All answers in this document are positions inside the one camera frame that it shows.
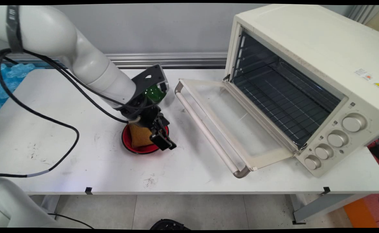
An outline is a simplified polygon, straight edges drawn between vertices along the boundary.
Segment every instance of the gray wall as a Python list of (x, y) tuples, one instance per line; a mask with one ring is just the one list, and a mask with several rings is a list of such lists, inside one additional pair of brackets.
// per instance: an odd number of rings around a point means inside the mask
[[(260, 3), (56, 5), (103, 53), (226, 52), (234, 15)], [(352, 5), (322, 5), (347, 16)]]

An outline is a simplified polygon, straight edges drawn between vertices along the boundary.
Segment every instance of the robotic arm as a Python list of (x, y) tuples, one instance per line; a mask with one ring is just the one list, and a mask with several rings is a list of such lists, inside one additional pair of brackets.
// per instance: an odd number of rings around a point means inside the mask
[[(160, 102), (168, 91), (167, 79), (160, 65), (154, 65), (130, 79), (96, 49), (67, 16), (51, 6), (0, 6), (0, 40), (10, 45), (16, 40), (7, 31), (9, 18), (15, 13), (19, 18), (20, 43), (24, 49), (57, 57), (78, 80), (95, 92), (127, 106), (143, 108)], [(169, 121), (157, 105), (135, 109), (103, 100), (134, 124), (149, 128), (151, 141), (161, 150), (176, 147), (164, 128)]]

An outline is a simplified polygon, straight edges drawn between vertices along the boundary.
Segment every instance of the sponge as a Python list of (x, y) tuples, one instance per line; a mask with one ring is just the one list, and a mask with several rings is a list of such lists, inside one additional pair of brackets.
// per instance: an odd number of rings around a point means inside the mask
[(130, 124), (129, 128), (130, 135), (132, 136), (132, 148), (153, 144), (153, 142), (149, 139), (152, 132), (148, 128), (139, 127), (135, 124)]

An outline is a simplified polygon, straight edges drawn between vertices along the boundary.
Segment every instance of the white table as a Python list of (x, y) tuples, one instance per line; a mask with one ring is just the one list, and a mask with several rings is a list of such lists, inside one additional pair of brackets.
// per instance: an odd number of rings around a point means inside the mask
[[(123, 71), (129, 77), (142, 72)], [(329, 203), (325, 208), (317, 200), (312, 202), (319, 213), (379, 193), (379, 166), (367, 148), (348, 156), (320, 178), (312, 176), (295, 158), (261, 168), (245, 178), (235, 178), (173, 93), (178, 78), (220, 81), (224, 70), (164, 72), (170, 91), (160, 107), (170, 121), (170, 138), (177, 148), (149, 155), (128, 152), (121, 143), (125, 124), (100, 112), (60, 73), (30, 72), (14, 94), (38, 112), (76, 127), (80, 140), (53, 171), (38, 177), (10, 179), (27, 194), (85, 194), (86, 187), (91, 187), (93, 194), (319, 194), (329, 187), (325, 199), (336, 194), (334, 199), (338, 200), (323, 200)], [(123, 118), (99, 97), (86, 93), (107, 111)], [(194, 108), (198, 107), (189, 95), (186, 97)], [(207, 120), (200, 109), (197, 112)], [(72, 130), (38, 118), (9, 99), (0, 110), (0, 173), (44, 171), (66, 153), (74, 140)], [(311, 215), (309, 209), (299, 221)]]

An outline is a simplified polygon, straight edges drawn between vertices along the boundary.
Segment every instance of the bowl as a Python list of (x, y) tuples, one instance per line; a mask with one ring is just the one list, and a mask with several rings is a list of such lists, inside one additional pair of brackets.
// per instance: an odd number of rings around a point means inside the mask
[[(169, 135), (169, 128), (165, 126), (165, 129), (167, 135)], [(130, 135), (130, 127), (128, 124), (125, 126), (122, 132), (122, 143), (128, 151), (139, 155), (146, 155), (159, 150), (159, 147), (157, 147), (155, 144), (133, 148), (132, 136)]]

